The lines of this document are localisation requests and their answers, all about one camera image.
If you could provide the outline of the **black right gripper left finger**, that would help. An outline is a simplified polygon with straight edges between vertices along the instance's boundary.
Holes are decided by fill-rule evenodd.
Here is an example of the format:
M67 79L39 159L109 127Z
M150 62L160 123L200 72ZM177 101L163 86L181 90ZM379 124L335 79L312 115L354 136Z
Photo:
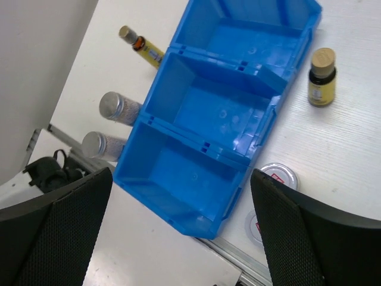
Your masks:
M1 209L1 285L82 285L112 185L105 167Z

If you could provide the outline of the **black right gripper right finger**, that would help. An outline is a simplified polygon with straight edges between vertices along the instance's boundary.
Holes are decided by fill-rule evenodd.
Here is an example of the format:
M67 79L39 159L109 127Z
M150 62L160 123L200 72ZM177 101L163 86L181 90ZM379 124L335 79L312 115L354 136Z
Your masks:
M250 185L273 285L380 285L380 221L329 206L258 169Z

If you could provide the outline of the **silver-lid spice jar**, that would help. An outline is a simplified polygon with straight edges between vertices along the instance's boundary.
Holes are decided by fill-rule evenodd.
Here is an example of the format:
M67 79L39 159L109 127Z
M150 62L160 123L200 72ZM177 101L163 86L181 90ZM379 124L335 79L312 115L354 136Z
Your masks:
M107 92L99 102L100 115L110 121L133 126L142 105L117 92Z
M85 157L117 162L126 142L124 138L91 131L83 138L81 149Z

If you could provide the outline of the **yellow-label bottle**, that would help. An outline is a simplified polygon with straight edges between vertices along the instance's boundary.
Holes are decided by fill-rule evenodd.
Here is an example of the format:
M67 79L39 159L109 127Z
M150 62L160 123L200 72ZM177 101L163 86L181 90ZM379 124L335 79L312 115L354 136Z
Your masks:
M311 58L308 100L311 105L324 107L331 104L336 95L336 54L331 48L316 50Z
M160 64L164 58L164 53L162 50L157 48L153 43L145 39L143 36L139 36L128 26L122 26L119 30L118 35L151 66L159 69Z

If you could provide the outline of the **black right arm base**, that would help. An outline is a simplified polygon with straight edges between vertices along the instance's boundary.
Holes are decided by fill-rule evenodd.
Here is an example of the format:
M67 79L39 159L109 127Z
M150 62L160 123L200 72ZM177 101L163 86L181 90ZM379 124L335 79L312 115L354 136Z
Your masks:
M52 157L42 157L28 164L23 173L29 174L30 186L47 194L89 175L90 171L68 157L63 149L58 149Z

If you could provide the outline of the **blue three-compartment plastic bin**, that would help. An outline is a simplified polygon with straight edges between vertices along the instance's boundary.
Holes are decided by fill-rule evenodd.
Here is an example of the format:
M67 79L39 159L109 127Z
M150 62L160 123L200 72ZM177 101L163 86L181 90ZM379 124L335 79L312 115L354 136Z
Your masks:
M316 1L189 1L114 182L183 235L230 216L314 39Z

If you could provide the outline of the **aluminium table frame rail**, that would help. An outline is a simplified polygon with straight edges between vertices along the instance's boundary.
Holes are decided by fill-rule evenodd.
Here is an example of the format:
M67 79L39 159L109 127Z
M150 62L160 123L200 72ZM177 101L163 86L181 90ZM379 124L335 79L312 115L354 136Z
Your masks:
M241 275L236 285L273 285L270 272L264 265L248 256L225 239L216 238L214 240L206 240L198 238L198 240L240 269Z

